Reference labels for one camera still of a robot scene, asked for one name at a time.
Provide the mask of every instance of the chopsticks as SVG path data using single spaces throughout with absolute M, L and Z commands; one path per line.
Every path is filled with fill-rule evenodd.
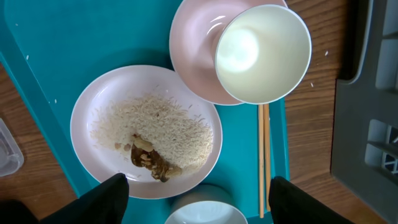
M 271 185 L 271 145 L 269 127 L 269 106 L 259 105 L 259 214 L 264 218 L 264 152 L 266 163 L 266 207 L 271 208 L 268 202 L 269 187 Z

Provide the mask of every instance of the teal tray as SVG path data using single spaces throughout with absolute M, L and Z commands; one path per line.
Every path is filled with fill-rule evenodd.
M 169 30 L 180 3 L 0 0 L 0 61 L 78 197 L 98 182 L 73 152 L 69 134 L 73 105 L 91 81 L 112 69 L 137 64 L 172 69 Z M 284 100 L 269 108 L 271 173 L 289 179 Z M 250 223 L 272 223 L 270 213 L 258 218 L 257 106 L 217 110 L 223 148 L 204 183 L 226 189 Z M 170 202 L 130 198 L 124 223 L 163 223 Z

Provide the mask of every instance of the table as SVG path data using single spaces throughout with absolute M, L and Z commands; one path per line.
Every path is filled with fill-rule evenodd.
M 310 68 L 285 98 L 291 182 L 355 223 L 384 223 L 330 175 L 336 77 L 341 68 L 351 0 L 286 0 L 307 23 L 313 40 Z M 0 177 L 0 200 L 23 201 L 43 218 L 76 199 L 68 180 L 0 65 L 0 117 L 25 163 Z

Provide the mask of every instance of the clear plastic container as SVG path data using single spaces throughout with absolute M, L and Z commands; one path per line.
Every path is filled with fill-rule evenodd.
M 15 173 L 23 163 L 21 150 L 0 118 L 0 177 Z

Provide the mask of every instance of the rice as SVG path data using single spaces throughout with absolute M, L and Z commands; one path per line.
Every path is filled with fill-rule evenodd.
M 166 161 L 182 168 L 183 174 L 200 169 L 213 146 L 213 134 L 205 119 L 200 114 L 190 119 L 188 111 L 173 98 L 146 94 L 111 101 L 93 113 L 97 120 L 91 124 L 90 135 L 99 145 L 116 150 L 116 143 L 132 145 L 132 135 L 139 134 Z

